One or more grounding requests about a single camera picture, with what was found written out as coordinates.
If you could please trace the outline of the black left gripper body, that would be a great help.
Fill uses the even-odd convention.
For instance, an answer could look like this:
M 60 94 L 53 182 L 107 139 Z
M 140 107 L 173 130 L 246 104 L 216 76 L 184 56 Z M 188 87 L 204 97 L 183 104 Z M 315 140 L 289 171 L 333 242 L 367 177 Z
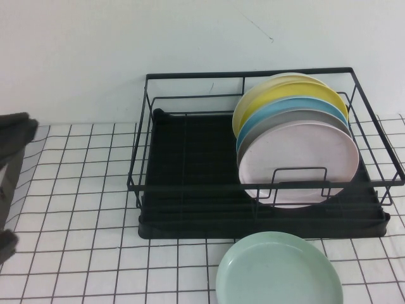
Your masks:
M 39 123 L 26 112 L 1 115 L 1 166 L 34 139 Z

